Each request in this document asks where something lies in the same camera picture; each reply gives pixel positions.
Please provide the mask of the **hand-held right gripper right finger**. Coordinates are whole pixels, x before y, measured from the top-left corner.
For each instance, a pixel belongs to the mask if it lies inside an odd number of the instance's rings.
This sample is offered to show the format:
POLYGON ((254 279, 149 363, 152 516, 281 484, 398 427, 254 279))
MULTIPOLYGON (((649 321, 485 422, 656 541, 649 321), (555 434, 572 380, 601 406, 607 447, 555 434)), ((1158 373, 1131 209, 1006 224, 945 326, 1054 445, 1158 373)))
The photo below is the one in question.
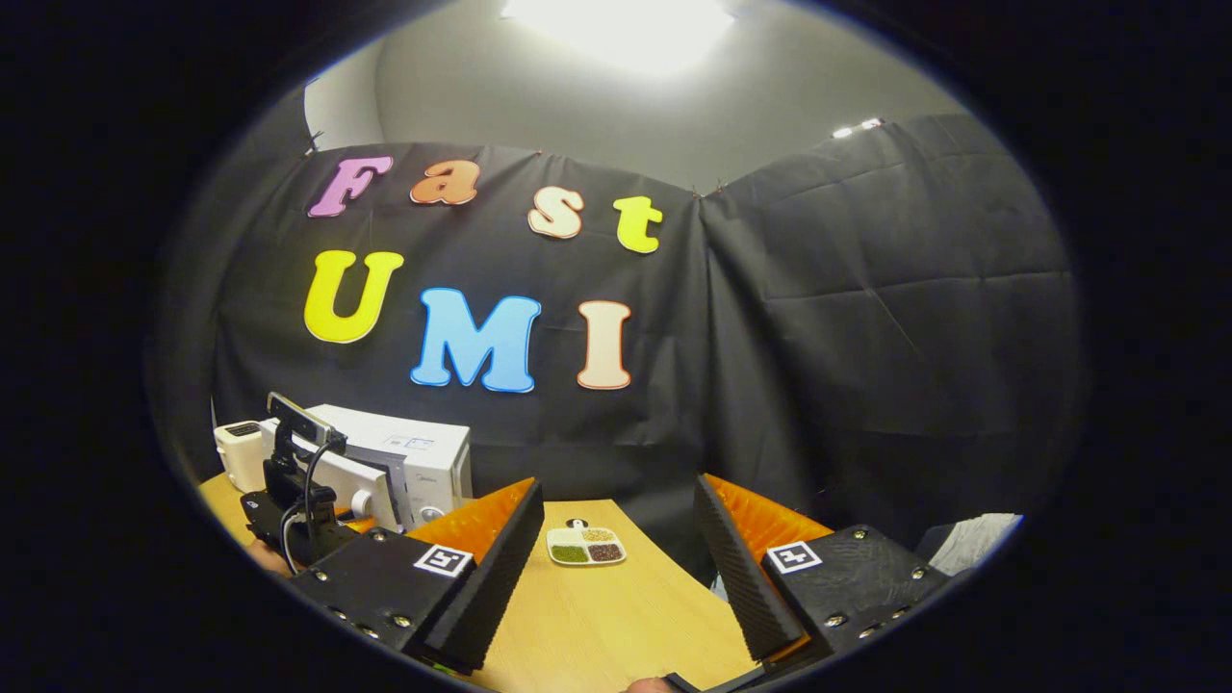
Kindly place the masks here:
POLYGON ((949 583, 873 527, 823 527, 718 476, 700 474, 692 508, 745 649, 765 675, 849 654, 949 583))

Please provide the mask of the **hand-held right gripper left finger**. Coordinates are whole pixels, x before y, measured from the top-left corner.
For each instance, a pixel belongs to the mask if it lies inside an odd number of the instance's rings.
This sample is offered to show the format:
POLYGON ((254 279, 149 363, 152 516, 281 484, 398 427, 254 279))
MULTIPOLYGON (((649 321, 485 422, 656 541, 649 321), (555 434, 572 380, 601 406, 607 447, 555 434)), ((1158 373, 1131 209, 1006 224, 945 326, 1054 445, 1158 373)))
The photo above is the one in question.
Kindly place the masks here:
POLYGON ((371 527, 291 580, 342 626, 439 668, 483 667, 543 524, 538 478, 418 527, 371 527))

